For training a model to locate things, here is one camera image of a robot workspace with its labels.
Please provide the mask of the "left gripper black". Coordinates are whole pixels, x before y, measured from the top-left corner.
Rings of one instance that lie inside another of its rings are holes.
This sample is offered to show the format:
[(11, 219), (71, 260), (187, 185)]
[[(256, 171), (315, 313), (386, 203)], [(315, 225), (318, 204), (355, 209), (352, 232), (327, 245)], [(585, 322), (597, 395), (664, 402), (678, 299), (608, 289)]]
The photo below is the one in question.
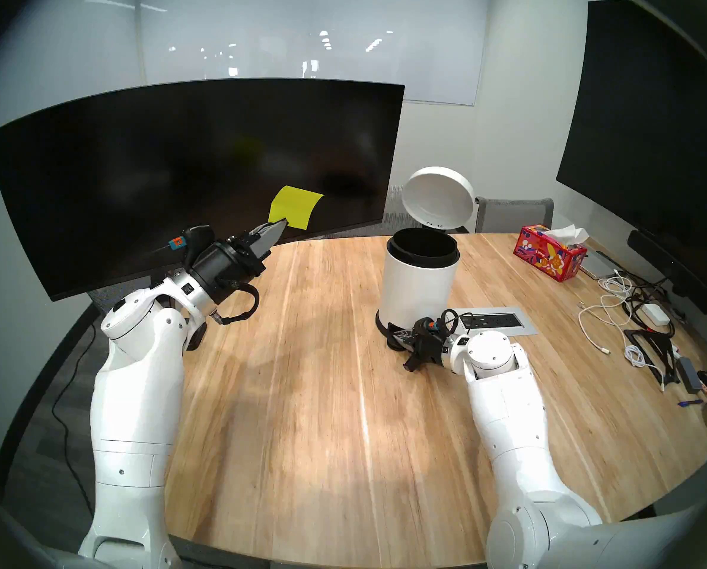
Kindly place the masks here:
[(190, 237), (190, 274), (215, 304), (233, 293), (259, 293), (251, 281), (265, 270), (264, 260), (287, 227), (287, 219), (267, 222), (242, 236)]

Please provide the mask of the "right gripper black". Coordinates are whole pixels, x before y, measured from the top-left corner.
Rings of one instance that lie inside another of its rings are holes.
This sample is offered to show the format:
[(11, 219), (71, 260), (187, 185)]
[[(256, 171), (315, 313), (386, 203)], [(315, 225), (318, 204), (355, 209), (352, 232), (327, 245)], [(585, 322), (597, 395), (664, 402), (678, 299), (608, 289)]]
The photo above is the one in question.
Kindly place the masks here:
[(414, 373), (424, 363), (442, 366), (443, 348), (450, 336), (445, 322), (415, 322), (411, 330), (390, 329), (389, 348), (410, 351), (404, 369)]

